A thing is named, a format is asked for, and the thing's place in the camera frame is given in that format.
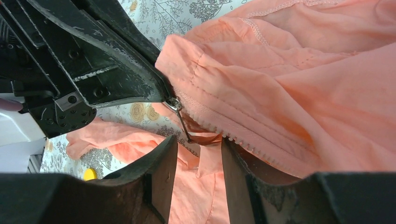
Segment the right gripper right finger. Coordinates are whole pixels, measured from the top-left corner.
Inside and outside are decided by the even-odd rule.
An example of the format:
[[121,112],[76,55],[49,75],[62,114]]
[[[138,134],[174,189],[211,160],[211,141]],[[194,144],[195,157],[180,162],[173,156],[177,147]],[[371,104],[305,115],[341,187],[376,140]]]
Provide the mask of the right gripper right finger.
[[299,179],[223,139],[222,163],[233,224],[393,224],[396,175],[317,172]]

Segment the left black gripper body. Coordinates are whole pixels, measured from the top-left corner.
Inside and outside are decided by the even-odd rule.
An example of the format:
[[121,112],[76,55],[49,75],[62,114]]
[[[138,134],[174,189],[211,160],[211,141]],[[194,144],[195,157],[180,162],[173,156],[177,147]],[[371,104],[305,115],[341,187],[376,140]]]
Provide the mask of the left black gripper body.
[[0,92],[23,97],[20,114],[30,114],[46,137],[53,138],[91,123],[96,109],[65,94],[73,106],[62,110],[56,104],[55,87],[17,40],[4,19],[0,20]]

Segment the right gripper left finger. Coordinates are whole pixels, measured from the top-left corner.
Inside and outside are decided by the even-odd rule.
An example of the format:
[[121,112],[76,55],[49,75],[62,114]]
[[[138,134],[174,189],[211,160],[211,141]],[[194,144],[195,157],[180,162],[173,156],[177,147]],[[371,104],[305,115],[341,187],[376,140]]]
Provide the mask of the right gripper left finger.
[[177,166],[177,139],[106,175],[1,174],[3,224],[166,224]]

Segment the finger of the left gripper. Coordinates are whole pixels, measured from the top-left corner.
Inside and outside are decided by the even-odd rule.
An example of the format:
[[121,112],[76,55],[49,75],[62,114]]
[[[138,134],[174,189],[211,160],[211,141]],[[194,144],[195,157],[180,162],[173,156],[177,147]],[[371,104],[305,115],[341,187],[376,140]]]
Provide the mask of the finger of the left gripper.
[[159,48],[138,30],[117,0],[74,0],[73,4],[95,20],[103,21],[151,65],[155,64],[160,54]]
[[55,87],[93,108],[173,98],[166,76],[73,0],[3,0],[4,19]]

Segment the salmon pink jacket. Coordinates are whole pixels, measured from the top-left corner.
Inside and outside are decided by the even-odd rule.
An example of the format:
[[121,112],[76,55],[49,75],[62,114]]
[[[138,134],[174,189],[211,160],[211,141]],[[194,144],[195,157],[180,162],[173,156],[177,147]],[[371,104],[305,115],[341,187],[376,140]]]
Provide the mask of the salmon pink jacket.
[[253,0],[169,35],[155,64],[198,152],[180,146],[171,224],[227,224],[220,139],[298,178],[396,169],[396,3]]

